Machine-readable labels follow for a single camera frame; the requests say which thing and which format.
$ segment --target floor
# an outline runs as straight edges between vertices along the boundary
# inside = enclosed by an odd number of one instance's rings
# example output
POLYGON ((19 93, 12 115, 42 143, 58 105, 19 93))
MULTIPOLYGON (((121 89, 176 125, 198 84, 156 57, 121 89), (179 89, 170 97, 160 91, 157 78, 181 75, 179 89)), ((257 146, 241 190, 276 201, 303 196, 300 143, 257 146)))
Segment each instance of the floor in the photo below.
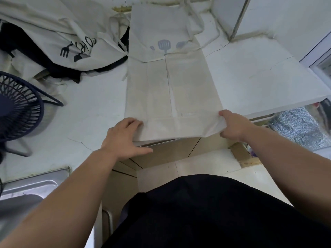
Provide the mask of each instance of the floor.
POLYGON ((229 149, 215 150, 139 170, 137 171, 139 191, 147 192, 177 177, 194 174, 226 176, 290 204, 263 165, 241 168, 229 149))

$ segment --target hand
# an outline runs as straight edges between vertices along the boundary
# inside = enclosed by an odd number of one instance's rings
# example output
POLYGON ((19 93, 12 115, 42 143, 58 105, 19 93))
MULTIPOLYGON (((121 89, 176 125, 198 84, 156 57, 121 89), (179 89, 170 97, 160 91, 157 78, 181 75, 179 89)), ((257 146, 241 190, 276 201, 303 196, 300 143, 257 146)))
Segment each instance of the hand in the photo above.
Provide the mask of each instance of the hand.
POLYGON ((220 133, 223 138, 243 142, 246 133, 257 127, 246 117, 232 113, 229 110, 221 110, 218 114, 226 120, 226 128, 220 133))
POLYGON ((108 130, 100 150, 114 155, 116 161, 153 152, 151 148, 136 147, 132 142, 133 135, 141 124, 143 124, 142 121, 134 118, 123 119, 108 130))

